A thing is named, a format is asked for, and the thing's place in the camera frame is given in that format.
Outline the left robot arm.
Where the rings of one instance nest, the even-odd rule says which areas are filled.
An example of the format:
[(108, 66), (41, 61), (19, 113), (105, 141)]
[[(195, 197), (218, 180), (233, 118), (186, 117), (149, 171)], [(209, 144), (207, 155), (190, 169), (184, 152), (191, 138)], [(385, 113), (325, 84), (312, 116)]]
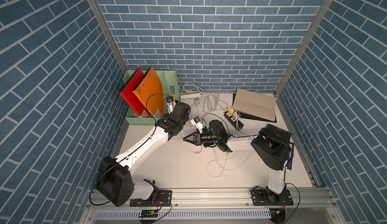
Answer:
[(151, 180), (133, 182), (132, 175), (158, 147), (176, 136), (188, 121), (190, 106), (177, 102), (172, 112), (158, 121), (134, 146), (116, 157), (105, 157), (99, 167), (94, 188), (116, 207), (130, 199), (155, 202), (159, 188)]

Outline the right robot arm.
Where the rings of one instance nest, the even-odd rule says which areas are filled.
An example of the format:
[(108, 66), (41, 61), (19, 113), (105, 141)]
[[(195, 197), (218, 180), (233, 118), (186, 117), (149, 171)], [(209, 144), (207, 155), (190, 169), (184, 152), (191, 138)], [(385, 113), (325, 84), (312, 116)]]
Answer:
[(208, 127), (198, 129), (185, 136), (183, 140), (196, 146), (218, 147), (223, 152), (249, 150), (258, 154), (269, 168), (267, 186), (254, 187), (250, 193), (254, 206), (280, 206), (285, 208), (294, 204), (285, 183), (286, 166), (293, 158), (290, 133), (271, 124), (257, 134), (248, 136), (231, 135), (218, 120), (212, 120)]

